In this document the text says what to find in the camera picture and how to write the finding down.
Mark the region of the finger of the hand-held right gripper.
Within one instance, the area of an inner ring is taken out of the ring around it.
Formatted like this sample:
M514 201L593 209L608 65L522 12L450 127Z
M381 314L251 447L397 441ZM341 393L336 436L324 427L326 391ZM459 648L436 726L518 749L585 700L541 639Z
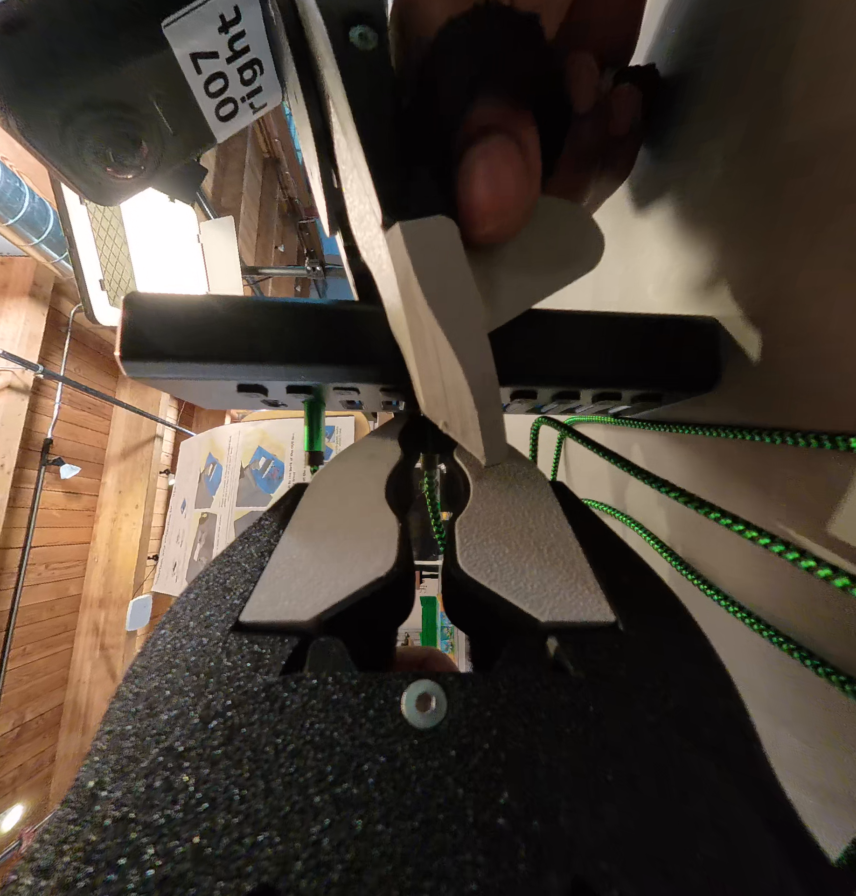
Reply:
M483 466L508 455L485 309L456 224L400 221L385 235L389 322L423 414Z
M403 195L399 101L386 42L290 42L288 100L327 231L343 244L356 296L401 312L389 231Z

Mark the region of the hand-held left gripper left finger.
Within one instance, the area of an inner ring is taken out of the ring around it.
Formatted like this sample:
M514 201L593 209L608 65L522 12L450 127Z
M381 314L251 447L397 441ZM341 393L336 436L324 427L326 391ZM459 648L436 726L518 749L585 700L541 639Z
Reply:
M393 665L414 602L409 424L390 420L314 476L239 616L243 629L330 636L356 666Z

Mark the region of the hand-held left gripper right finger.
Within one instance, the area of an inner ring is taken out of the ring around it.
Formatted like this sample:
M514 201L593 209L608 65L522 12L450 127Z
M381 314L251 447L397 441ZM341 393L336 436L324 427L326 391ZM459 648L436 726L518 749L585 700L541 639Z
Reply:
M471 663L492 666L523 640L613 626L617 616L550 482L511 446L485 467L453 455L465 497L446 535L445 613Z

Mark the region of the black USB hub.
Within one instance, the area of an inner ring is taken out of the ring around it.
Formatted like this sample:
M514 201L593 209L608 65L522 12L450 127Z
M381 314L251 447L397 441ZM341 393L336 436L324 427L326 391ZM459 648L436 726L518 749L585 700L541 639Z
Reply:
M535 309L489 333L508 414L635 415L719 384L712 318ZM132 293L125 376L201 409L397 413L418 404L382 309L356 301Z

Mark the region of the person's right hand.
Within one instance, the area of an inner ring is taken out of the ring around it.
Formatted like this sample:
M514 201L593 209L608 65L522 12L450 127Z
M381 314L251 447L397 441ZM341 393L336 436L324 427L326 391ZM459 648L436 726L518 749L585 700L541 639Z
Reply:
M631 62L645 1L398 1L394 65L412 142L464 240L523 230L542 195L599 209L642 140Z

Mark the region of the black light stand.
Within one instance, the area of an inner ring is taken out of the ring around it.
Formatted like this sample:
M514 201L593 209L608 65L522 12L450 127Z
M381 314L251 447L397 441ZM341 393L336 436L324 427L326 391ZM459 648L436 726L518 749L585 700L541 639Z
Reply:
M302 265L247 265L241 267L243 278L295 278L308 280L347 279L343 264L317 263Z

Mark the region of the green box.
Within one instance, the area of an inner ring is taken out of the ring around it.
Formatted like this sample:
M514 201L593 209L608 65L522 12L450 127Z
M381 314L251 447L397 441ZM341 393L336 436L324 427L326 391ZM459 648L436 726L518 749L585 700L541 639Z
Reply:
M441 651L456 660L457 630L447 615L442 596L423 595L421 603L420 645Z

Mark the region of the instruction sheet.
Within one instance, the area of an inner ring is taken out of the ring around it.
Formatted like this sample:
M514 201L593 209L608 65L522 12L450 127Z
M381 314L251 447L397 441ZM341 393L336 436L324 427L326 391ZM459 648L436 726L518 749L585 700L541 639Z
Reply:
M302 418L227 424L186 440L153 590L178 597L291 486L310 478Z

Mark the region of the LED light panel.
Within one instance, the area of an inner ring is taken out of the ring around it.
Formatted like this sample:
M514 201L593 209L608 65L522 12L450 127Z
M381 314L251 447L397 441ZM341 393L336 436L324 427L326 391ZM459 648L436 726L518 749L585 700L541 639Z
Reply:
M202 219L197 206L152 188L113 207L91 203L60 182L53 189L90 322L116 327L123 300L132 292L244 294L232 215Z

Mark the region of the silver ventilation duct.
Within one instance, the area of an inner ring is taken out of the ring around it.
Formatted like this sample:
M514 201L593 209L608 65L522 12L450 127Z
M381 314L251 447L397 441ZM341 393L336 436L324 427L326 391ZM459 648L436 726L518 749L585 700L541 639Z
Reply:
M68 241L55 207L1 159L0 236L56 276L75 278Z

